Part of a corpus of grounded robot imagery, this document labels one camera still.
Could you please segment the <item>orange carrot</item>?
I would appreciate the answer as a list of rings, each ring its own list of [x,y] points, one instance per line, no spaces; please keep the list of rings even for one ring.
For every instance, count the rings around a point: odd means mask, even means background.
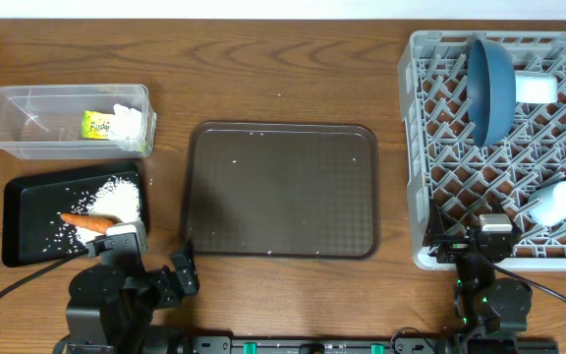
[[[116,225],[116,222],[112,219],[95,215],[61,213],[60,217],[66,223],[99,233],[100,235],[105,235],[110,227]]]

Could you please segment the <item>small light blue cup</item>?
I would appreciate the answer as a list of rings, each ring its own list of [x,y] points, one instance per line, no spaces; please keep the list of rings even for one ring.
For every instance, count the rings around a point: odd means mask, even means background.
[[[566,181],[539,189],[529,197],[538,203],[529,211],[531,218],[544,226],[553,226],[566,219]]]

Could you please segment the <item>dark brown serving tray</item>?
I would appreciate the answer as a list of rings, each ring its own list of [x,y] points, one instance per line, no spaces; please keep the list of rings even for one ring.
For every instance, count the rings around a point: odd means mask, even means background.
[[[365,260],[380,244],[377,166],[362,125],[203,123],[181,234],[202,255]]]

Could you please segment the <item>white tissue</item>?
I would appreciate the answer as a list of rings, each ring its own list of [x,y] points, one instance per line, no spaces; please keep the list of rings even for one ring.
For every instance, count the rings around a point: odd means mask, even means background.
[[[112,141],[138,139],[142,134],[142,113],[121,104],[115,104],[113,111],[109,122],[108,139]]]

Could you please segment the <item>dark blue plate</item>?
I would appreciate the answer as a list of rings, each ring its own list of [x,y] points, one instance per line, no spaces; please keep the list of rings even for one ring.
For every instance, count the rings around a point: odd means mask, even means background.
[[[516,104],[515,72],[510,53],[499,43],[476,39],[467,71],[469,120],[475,124],[474,144],[479,148],[502,141],[510,132]]]

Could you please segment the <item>light blue bowl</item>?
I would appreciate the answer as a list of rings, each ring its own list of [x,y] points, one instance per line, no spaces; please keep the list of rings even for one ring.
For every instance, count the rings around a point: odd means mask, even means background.
[[[532,71],[515,72],[517,102],[549,104],[557,101],[557,80],[553,75]]]

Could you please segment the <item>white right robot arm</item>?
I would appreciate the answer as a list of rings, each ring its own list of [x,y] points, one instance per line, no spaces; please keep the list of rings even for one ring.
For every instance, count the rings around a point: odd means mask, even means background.
[[[458,281],[454,311],[463,326],[434,348],[436,353],[517,353],[517,334],[527,329],[532,288],[512,277],[499,278],[495,267],[509,258],[518,243],[520,229],[500,205],[482,214],[464,235],[445,232],[435,202],[423,245],[440,264],[456,267]]]

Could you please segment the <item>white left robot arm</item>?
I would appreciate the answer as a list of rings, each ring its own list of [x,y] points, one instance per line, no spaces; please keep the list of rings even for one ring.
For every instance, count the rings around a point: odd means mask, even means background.
[[[170,255],[172,266],[147,270],[133,234],[103,237],[87,244],[101,263],[81,271],[69,285],[65,316],[69,333],[55,353],[185,354],[192,341],[180,329],[153,325],[155,311],[176,308],[199,291],[194,245]]]

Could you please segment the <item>black waste bin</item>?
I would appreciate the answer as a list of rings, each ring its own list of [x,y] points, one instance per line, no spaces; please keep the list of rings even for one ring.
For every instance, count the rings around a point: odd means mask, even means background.
[[[42,239],[47,236],[42,222],[47,220],[49,207],[62,202],[55,189],[67,183],[95,180],[110,175],[136,177],[141,192],[141,218],[147,221],[148,212],[142,176],[131,161],[93,165],[76,169],[50,172],[11,180],[4,189],[2,263],[7,267],[28,266],[57,259],[69,254],[42,254]]]

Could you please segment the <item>grey dishwasher rack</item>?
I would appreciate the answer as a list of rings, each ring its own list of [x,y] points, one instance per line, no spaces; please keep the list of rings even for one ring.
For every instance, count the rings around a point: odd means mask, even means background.
[[[398,64],[413,261],[422,269],[438,269],[423,245],[430,199],[450,235],[464,234],[493,202],[500,202],[522,232],[504,266],[566,271],[566,219],[544,226],[529,214],[533,192],[566,181],[566,31],[485,34],[510,53],[517,69],[553,75],[558,93],[552,104],[518,104],[509,135],[490,147],[474,144],[468,119],[468,57],[478,38],[470,30],[419,30]]]

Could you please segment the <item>clear plastic waste bin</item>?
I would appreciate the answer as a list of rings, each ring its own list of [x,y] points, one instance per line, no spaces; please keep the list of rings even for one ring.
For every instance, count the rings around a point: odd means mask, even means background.
[[[141,112],[141,136],[133,141],[84,139],[84,112],[113,115],[115,104]],[[0,149],[19,159],[148,157],[156,119],[141,84],[0,87]]]

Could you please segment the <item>white rice pile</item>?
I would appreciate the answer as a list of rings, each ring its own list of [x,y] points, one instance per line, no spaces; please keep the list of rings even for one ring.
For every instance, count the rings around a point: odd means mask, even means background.
[[[71,254],[100,235],[97,231],[65,221],[63,214],[94,216],[115,223],[139,220],[142,207],[137,176],[137,173],[134,176],[110,175],[57,187],[57,197],[64,200],[48,208],[47,220],[42,222],[42,226],[47,228],[47,236],[42,239],[40,252]]]

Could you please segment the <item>yellow green snack wrapper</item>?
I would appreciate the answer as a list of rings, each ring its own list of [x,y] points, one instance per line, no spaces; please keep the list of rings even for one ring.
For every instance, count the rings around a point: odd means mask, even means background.
[[[92,140],[107,140],[112,118],[112,114],[85,111],[81,129],[82,137]]]

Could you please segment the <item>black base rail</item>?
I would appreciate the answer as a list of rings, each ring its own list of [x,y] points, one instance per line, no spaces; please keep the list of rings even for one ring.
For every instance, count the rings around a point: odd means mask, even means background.
[[[148,354],[552,354],[559,347],[549,340],[477,338],[465,347],[456,348],[448,339],[422,338],[407,329],[383,340],[189,336],[176,328],[154,326],[139,351]]]

